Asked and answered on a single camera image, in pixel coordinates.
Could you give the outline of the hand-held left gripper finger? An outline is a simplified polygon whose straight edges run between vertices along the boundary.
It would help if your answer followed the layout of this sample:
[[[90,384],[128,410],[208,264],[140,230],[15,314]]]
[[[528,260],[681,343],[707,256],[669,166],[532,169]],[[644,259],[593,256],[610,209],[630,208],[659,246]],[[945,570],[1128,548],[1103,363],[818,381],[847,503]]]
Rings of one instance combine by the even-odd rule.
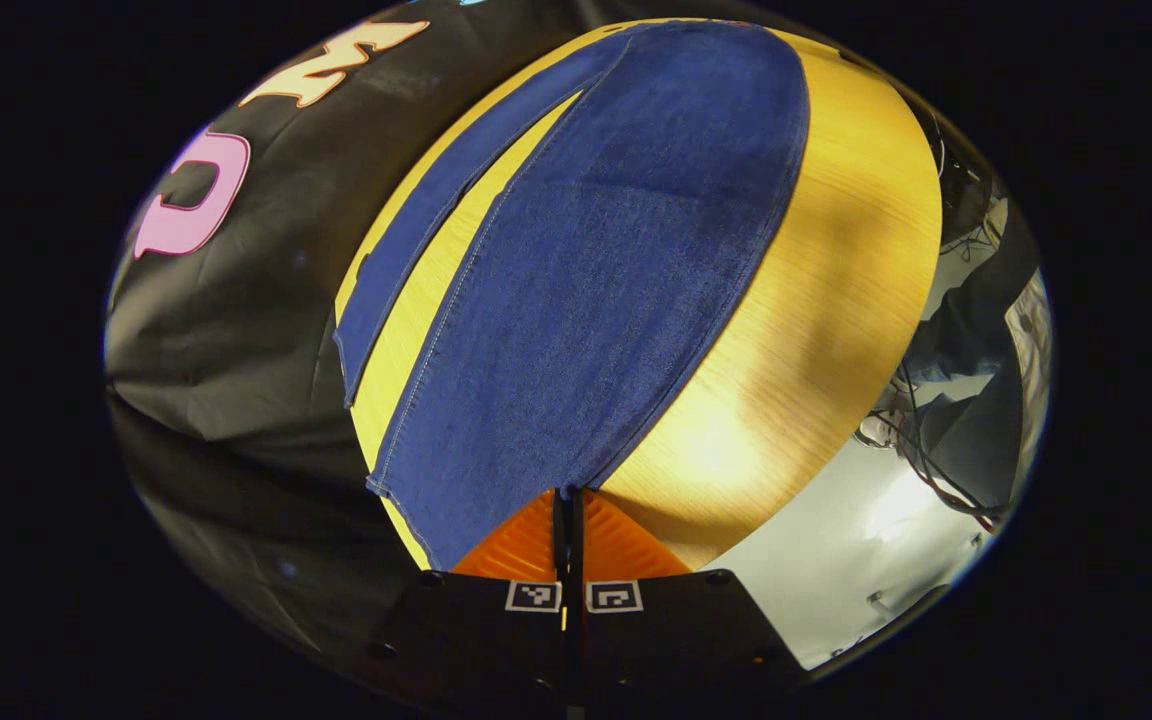
[[[384,615],[365,682],[425,714],[562,714],[570,506],[548,488]]]
[[[570,703],[581,714],[763,714],[806,684],[737,575],[690,571],[590,492],[570,497]]]

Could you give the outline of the blue denim jeans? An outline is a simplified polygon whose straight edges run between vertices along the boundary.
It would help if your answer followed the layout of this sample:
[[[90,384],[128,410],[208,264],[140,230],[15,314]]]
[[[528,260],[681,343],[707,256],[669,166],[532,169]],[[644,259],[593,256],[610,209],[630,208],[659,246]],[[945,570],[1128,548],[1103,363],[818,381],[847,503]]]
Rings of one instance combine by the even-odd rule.
[[[617,29],[522,78],[417,179],[334,340],[347,406],[401,291],[488,169],[539,132],[435,295],[367,487],[449,571],[548,491],[598,488],[721,338],[806,151],[803,60],[768,29]]]

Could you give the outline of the black backdrop cloth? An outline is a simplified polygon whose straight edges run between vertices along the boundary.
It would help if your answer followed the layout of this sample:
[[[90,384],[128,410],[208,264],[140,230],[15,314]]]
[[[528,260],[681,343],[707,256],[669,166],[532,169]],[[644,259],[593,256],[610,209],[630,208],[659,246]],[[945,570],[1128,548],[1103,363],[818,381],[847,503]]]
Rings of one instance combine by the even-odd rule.
[[[333,340],[340,282],[453,120],[550,50],[636,15],[622,0],[379,12],[211,123],[251,156],[200,249],[120,262],[104,365],[132,487],[209,588],[329,670],[361,676],[417,574],[365,488]]]

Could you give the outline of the person's leg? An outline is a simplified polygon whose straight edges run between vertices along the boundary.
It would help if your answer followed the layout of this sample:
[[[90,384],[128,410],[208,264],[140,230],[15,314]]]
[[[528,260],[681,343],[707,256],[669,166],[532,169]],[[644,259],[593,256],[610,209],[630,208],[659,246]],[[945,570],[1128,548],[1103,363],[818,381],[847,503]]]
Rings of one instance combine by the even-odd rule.
[[[1039,253],[1020,205],[1006,200],[996,251],[963,283],[943,293],[940,306],[919,323],[902,359],[915,386],[995,373],[1011,347],[1005,314],[1038,268]]]

